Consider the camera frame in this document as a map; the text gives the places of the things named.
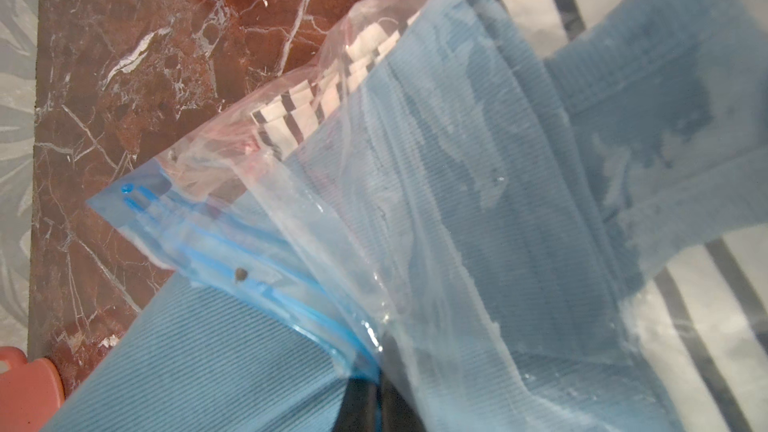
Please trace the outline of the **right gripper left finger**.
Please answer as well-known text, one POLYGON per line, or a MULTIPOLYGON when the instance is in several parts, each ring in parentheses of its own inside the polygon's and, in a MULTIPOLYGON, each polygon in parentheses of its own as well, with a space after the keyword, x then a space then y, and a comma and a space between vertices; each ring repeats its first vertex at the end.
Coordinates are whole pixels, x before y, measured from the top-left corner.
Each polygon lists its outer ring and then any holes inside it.
POLYGON ((333 432, 378 430, 378 386, 364 379, 349 379, 333 432))

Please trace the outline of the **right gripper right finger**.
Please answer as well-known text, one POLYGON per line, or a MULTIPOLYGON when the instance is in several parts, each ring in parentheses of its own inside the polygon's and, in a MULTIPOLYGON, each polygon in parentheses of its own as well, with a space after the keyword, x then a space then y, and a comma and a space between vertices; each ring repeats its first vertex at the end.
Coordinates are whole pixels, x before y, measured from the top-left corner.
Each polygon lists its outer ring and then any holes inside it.
POLYGON ((381 383, 379 397, 383 432, 426 431, 418 414, 390 382, 381 383))

